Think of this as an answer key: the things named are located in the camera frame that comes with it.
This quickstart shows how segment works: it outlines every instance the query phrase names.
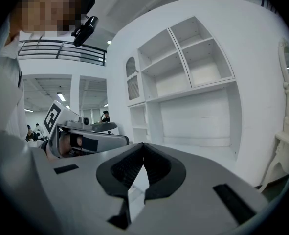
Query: ceiling light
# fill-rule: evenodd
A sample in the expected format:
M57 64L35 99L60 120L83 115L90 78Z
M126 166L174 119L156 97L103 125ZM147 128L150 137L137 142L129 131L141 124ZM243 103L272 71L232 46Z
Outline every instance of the ceiling light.
M57 96L61 99L61 101L63 101L63 102L66 101L62 93L57 92Z

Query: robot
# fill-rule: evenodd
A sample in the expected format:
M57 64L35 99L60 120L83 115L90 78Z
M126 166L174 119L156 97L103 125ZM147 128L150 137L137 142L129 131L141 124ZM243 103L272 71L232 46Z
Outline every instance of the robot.
M65 133L82 136L82 146L73 146L70 156L89 155L129 144L128 137L116 135L119 132L115 123L90 125L87 117L77 115L56 100L45 117L43 127L48 133L49 145L56 157L61 157L58 140Z
M57 101L44 127L56 155L59 136L74 133L82 135L80 151L89 156L50 162L43 150L0 132L0 188L42 233L242 235L268 205L255 188L210 159L93 132L86 118ZM142 167L149 188L145 207L131 222L128 191Z

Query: person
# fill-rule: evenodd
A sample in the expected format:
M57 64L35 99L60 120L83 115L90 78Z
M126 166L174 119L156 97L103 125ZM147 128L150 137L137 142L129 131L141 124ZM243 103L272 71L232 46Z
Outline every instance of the person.
M40 130L35 130L34 131L35 135L38 136L38 140L43 140L44 141L44 136L42 135L42 132Z
M80 25L81 19L94 3L95 0L20 0L17 3L0 29L0 81L9 81L7 88L15 89L0 90L0 98L6 93L11 94L10 102L0 100L0 131L22 140L27 136L22 72L17 57L20 31L71 31L71 28ZM61 136L59 144L62 155L69 153L70 135ZM81 146L81 137L77 137L77 144ZM51 153L47 141L29 142L28 145L42 148L49 160L57 159Z
M105 122L110 122L110 115L109 115L109 112L108 111L104 111L102 116L101 116L101 121L103 123Z
M43 135L43 128L38 123L36 123L36 128L35 128L34 132L36 132L37 130L39 130L41 132L41 134Z
M36 140L38 140L37 134L35 134L35 133L31 130L30 125L27 125L27 129L28 129L28 133L27 133L26 141L29 142L29 141L36 141Z

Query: white cabinet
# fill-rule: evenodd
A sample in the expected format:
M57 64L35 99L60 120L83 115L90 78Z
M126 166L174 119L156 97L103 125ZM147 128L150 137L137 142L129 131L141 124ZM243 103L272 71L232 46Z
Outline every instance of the white cabinet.
M137 54L143 95L139 92L141 103L130 107L134 142L208 157L232 171L240 147L241 103L216 39L191 17L154 36Z

